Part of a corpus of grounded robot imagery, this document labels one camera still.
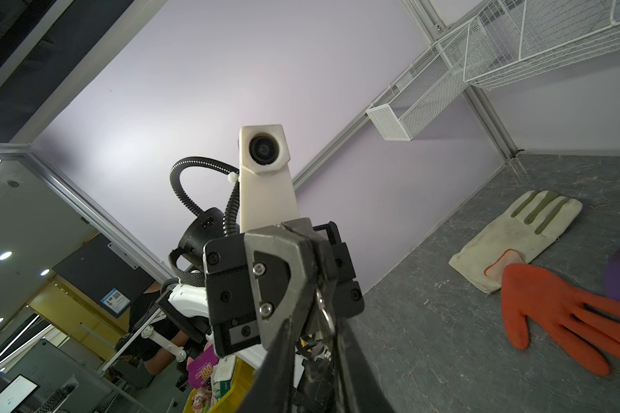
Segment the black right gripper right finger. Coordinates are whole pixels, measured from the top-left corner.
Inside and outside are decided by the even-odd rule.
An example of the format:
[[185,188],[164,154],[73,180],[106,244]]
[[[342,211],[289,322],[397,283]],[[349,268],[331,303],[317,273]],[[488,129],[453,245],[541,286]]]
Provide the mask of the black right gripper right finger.
[[343,318],[336,324],[334,347],[337,412],[394,412],[379,387],[351,327]]

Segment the small silver key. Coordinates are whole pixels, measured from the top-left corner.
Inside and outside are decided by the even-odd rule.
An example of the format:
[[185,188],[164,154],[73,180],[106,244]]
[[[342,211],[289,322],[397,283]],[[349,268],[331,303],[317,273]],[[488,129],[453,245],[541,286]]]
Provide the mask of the small silver key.
[[327,306],[327,301],[324,299],[319,288],[315,290],[315,306],[318,312],[318,324],[320,326],[322,338],[326,342],[332,341],[336,336],[336,325]]

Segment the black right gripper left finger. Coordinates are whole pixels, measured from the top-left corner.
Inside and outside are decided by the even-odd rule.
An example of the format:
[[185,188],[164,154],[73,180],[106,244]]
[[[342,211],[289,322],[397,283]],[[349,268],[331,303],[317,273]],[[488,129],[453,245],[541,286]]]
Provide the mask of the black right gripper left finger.
[[237,413],[291,412],[296,366],[296,338],[290,318],[284,320],[251,389]]

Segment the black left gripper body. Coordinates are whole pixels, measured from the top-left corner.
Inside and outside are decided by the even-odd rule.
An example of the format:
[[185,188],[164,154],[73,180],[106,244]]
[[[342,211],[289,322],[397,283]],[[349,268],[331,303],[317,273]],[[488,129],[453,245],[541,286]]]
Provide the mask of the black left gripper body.
[[[348,247],[341,239],[335,223],[312,226],[315,232],[329,239],[339,271],[332,299],[335,323],[342,318],[353,318],[363,312],[364,299]],[[220,357],[256,345],[262,346],[246,259],[245,234],[215,239],[204,247],[208,321],[214,334],[215,351]],[[314,296],[311,316],[314,326],[299,339],[321,334],[316,310]]]

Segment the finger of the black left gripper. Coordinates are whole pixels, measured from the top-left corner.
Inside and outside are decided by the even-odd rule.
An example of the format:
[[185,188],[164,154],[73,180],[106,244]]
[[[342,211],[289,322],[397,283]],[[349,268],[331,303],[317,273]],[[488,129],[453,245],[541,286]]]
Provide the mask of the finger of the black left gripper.
[[316,289],[319,288],[334,321],[332,299],[338,284],[339,271],[329,239],[319,232],[313,232],[313,247],[318,268]]
[[260,340],[268,351],[285,320],[291,320],[296,340],[314,326],[318,240],[308,218],[258,228],[244,236]]

